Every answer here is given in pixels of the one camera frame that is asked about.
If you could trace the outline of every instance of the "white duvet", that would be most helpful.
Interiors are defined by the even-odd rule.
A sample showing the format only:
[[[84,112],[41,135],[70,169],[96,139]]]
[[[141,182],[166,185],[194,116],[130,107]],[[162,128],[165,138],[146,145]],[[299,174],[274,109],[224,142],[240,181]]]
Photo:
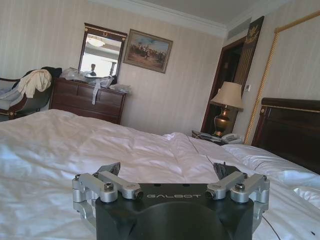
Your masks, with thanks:
[[[38,112],[0,123],[0,238],[94,240],[73,209],[71,179],[119,161],[119,176],[138,183],[217,182],[214,162],[254,173],[222,147],[182,133]],[[264,217],[253,239],[320,239],[320,210],[272,179]]]

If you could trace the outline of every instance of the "logo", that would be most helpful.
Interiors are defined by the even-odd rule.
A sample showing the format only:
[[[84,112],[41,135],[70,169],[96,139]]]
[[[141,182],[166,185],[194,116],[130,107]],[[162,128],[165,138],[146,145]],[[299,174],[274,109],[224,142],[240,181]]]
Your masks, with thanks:
[[[174,195],[167,195],[167,194],[148,194],[146,197],[150,199],[198,199],[201,194],[174,194]]]

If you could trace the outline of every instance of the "striped wallpaper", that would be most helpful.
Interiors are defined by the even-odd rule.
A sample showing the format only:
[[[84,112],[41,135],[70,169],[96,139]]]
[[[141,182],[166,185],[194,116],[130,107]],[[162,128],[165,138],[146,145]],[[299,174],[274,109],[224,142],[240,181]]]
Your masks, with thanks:
[[[167,134],[200,130],[223,39],[87,0],[0,0],[0,77],[43,66],[78,67],[84,23],[173,41],[166,74],[121,64],[132,87],[122,124]]]
[[[243,112],[239,112],[233,131],[245,135],[260,82],[265,70],[276,27],[320,10],[319,0],[294,0],[265,16],[244,92]],[[280,33],[275,55],[264,86],[263,97],[320,100],[320,17]],[[252,140],[258,123],[255,116]]]

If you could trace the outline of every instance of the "wall outlet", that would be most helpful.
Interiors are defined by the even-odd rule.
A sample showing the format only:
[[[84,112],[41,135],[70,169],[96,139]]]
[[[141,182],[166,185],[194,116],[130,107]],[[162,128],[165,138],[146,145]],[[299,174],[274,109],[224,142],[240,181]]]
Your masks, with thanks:
[[[251,89],[251,85],[250,84],[245,85],[245,87],[244,87],[244,91],[245,92],[250,92],[250,89]]]

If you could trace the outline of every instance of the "mirror frame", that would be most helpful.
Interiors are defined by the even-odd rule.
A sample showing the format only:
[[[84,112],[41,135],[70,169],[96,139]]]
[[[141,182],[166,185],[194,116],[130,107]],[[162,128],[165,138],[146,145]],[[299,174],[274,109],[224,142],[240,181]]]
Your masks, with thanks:
[[[118,63],[117,63],[117,67],[116,67],[116,72],[114,74],[115,79],[117,79],[119,71],[120,71],[120,65],[122,62],[122,54],[123,54],[123,51],[125,48],[125,41],[127,39],[128,34],[125,32],[116,31],[116,30],[108,29],[108,28],[105,28],[102,26],[96,26],[96,25],[85,22],[84,23],[84,36],[83,36],[80,60],[79,60],[79,65],[78,65],[79,72],[80,72],[80,68],[81,68],[82,58],[85,53],[86,39],[87,39],[88,34],[92,34],[92,35],[96,35],[99,37],[108,38],[108,39],[112,39],[112,40],[116,40],[116,41],[121,42]]]

